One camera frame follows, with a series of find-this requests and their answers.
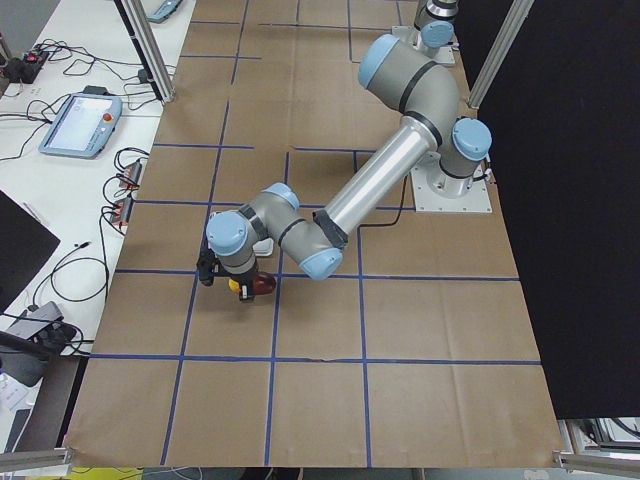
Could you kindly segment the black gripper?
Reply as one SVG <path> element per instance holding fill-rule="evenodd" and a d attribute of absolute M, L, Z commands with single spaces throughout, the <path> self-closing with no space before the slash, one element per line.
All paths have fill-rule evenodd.
<path fill-rule="evenodd" d="M 258 263 L 254 261 L 246 272 L 231 273 L 222 264 L 214 252 L 200 252 L 196 261 L 199 282 L 207 287 L 214 284 L 217 278 L 227 278 L 235 287 L 231 290 L 237 294 L 241 302 L 253 301 L 257 296 L 255 285 L 258 277 Z"/>

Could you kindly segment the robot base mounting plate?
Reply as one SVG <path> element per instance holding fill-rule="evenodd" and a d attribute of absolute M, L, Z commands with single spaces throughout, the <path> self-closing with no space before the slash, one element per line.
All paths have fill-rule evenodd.
<path fill-rule="evenodd" d="M 410 176 L 418 213 L 490 214 L 493 211 L 481 165 L 466 179 L 448 176 L 438 162 L 419 164 Z"/>

